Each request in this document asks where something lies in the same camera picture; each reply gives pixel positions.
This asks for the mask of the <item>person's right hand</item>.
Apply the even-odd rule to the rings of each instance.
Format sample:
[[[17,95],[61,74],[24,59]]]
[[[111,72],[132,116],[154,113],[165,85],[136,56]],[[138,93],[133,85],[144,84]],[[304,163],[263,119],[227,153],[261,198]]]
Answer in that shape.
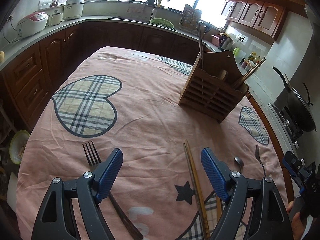
[[[311,216],[302,221],[300,218],[300,212],[296,213],[291,222],[293,239],[309,239],[308,233],[311,229],[312,222],[313,218]]]

